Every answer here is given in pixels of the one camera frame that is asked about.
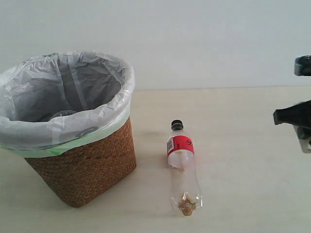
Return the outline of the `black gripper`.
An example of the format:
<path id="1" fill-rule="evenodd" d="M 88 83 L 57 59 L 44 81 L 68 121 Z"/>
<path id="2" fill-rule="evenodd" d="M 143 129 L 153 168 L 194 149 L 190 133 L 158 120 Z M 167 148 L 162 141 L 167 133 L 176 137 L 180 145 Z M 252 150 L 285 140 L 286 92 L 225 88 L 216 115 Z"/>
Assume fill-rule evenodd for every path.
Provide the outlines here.
<path id="1" fill-rule="evenodd" d="M 311 56 L 297 57 L 294 61 L 295 76 L 311 76 Z M 294 125 L 294 130 L 303 153 L 311 152 L 311 101 L 301 102 L 273 113 L 274 124 Z"/>

